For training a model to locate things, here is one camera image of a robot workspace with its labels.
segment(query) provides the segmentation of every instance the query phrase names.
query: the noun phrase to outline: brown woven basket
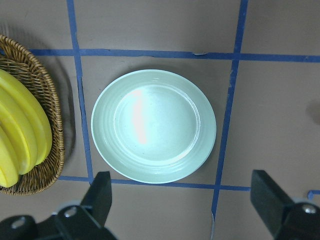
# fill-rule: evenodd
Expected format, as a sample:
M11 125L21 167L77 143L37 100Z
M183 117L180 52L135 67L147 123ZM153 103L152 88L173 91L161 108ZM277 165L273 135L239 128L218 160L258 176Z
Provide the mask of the brown woven basket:
M52 130L52 148L44 162L20 175L11 187L0 192L31 195L50 187L60 176L65 160L63 125L59 98L47 70L36 57L16 41L0 34L0 69L15 76L43 107Z

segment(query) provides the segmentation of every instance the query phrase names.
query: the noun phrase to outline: screw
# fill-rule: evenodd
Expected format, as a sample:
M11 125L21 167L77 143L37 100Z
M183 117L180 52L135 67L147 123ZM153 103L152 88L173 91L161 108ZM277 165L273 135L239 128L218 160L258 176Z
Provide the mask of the screw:
M24 216L20 217L18 220L15 220L12 224L11 224L11 228L13 229L17 229L20 228L21 226L23 226L26 223L26 218Z
M66 218L70 218L77 213L77 208L75 206L69 208L67 211L64 212L64 216Z
M302 209L304 210L304 212L306 214L315 214L317 212L317 209L313 205L310 205L310 204L303 205Z

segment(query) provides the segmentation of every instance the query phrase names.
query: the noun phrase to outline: banana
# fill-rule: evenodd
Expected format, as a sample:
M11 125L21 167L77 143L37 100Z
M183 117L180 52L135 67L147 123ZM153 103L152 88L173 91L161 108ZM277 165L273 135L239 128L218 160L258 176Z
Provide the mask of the banana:
M21 82L2 69L0 69L0 87L18 103L31 123L38 147L36 165L42 163L52 146L52 132L45 111Z
M0 127L9 138L19 161L19 174L36 164L38 147L32 126L13 98L0 87Z
M0 127L0 186L8 188L17 183L18 167L16 152Z

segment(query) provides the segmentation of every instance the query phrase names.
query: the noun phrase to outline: round plate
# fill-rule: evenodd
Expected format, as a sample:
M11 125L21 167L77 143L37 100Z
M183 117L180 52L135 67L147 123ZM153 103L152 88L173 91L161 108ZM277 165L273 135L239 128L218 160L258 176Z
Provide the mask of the round plate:
M208 158L216 139L214 111L202 91L172 72L140 70L108 85L92 112L102 158L143 183L182 179Z

